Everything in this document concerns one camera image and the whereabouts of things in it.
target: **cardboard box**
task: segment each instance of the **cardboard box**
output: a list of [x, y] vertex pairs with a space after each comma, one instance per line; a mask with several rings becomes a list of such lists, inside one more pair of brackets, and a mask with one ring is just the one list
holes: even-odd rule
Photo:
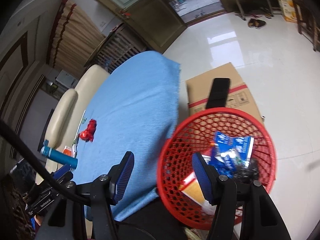
[[263, 124], [258, 107], [241, 76], [231, 63], [209, 70], [186, 81], [190, 115], [205, 109], [214, 78], [230, 78], [226, 107], [242, 110]]
[[296, 11], [293, 6], [293, 1], [292, 0], [278, 0], [281, 11], [282, 11], [282, 16], [287, 22], [292, 22], [292, 23], [297, 23], [297, 15]]

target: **red plastic basket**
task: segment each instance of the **red plastic basket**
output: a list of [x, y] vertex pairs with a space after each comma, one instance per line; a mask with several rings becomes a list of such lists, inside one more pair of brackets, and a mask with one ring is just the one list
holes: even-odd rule
[[[254, 136], [252, 157], [258, 160], [259, 181], [269, 193], [275, 180], [276, 154], [264, 126], [251, 115], [233, 108], [211, 108], [183, 121], [171, 139], [164, 144], [157, 169], [157, 187], [167, 210], [180, 222], [192, 228], [209, 230], [212, 215], [185, 196], [180, 182], [192, 171], [192, 154], [210, 146], [215, 131], [230, 136]], [[241, 222], [242, 207], [236, 211], [235, 224]]]

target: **blue gripper pad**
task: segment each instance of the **blue gripper pad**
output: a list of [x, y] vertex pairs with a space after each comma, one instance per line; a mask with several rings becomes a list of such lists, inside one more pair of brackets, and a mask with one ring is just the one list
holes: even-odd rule
[[202, 194], [204, 198], [210, 203], [213, 203], [212, 184], [207, 175], [206, 170], [207, 163], [204, 161], [200, 153], [195, 153], [192, 156], [192, 167], [195, 171], [197, 180], [199, 182]]
[[133, 166], [134, 166], [134, 155], [132, 152], [126, 152], [124, 159], [127, 159], [126, 162], [124, 163], [124, 167], [115, 183], [115, 195], [113, 196], [113, 200], [118, 202], [123, 198], [125, 189], [127, 188]]
[[53, 178], [59, 179], [70, 170], [71, 170], [70, 164], [65, 164], [60, 169], [58, 169], [56, 172], [54, 172]]

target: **wooden door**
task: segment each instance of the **wooden door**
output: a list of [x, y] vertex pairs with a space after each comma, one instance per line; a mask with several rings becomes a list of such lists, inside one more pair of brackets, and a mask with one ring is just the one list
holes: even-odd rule
[[165, 0], [97, 0], [160, 53], [187, 28]]

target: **white tile floor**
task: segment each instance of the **white tile floor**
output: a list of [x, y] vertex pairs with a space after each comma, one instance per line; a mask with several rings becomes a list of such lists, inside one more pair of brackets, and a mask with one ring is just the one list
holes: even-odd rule
[[[260, 30], [233, 14], [206, 20], [189, 27], [164, 55], [181, 64], [183, 86], [189, 78], [233, 63], [275, 144], [271, 198], [292, 240], [304, 240], [320, 219], [320, 52], [280, 15], [263, 20], [267, 25]], [[183, 86], [180, 111], [186, 115]]]

